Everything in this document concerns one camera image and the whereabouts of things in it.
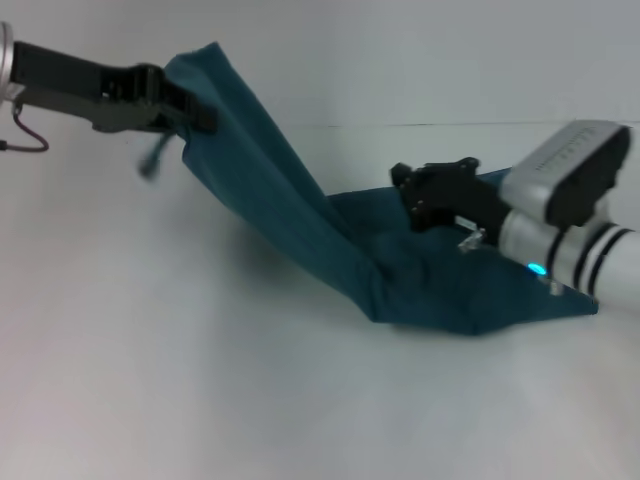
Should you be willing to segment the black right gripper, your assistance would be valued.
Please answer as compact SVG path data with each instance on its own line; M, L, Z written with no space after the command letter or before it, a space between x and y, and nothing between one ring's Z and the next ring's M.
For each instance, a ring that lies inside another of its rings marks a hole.
M482 242L496 246L511 208L495 186L477 175L480 161L466 157L451 163L412 168L397 163L390 170L392 185L405 192L405 209L414 232L452 226L458 218L483 232Z

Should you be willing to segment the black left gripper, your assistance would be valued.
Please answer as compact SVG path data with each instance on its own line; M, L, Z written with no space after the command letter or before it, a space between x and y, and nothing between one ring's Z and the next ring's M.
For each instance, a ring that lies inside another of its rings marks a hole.
M85 119L101 133L218 129L215 108L151 65L106 66L17 42L11 81L24 88L19 103Z

